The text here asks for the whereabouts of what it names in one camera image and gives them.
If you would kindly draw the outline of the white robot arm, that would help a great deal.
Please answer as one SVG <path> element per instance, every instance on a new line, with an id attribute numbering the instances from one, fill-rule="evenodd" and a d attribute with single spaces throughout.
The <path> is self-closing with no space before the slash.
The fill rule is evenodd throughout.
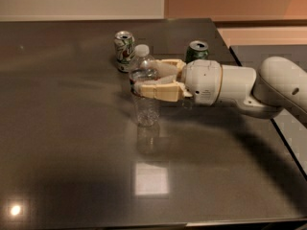
<path id="1" fill-rule="evenodd" d="M 164 102 L 192 99 L 195 104 L 225 104 L 239 112 L 271 119 L 282 110 L 307 127 L 307 72 L 283 57 L 269 57 L 258 69 L 197 59 L 153 62 L 153 75 L 131 81 L 141 97 Z"/>

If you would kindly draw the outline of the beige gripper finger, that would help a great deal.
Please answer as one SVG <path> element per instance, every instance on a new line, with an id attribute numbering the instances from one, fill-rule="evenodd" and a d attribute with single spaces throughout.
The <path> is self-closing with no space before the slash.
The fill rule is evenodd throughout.
<path id="1" fill-rule="evenodd" d="M 165 84 L 144 84 L 141 82 L 134 86 L 134 90 L 141 97 L 170 103 L 193 97 L 185 85 L 177 81 Z"/>
<path id="2" fill-rule="evenodd" d="M 158 75 L 163 77 L 176 76 L 180 77 L 183 67 L 186 65 L 181 59 L 156 59 L 153 67 L 157 70 Z"/>

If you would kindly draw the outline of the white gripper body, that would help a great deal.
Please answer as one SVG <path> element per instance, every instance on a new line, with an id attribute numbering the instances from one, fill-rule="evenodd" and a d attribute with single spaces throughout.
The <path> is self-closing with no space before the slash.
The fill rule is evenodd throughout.
<path id="1" fill-rule="evenodd" d="M 181 81 L 196 104 L 212 105 L 217 101 L 223 78 L 223 68 L 215 60 L 194 60 L 183 67 Z"/>

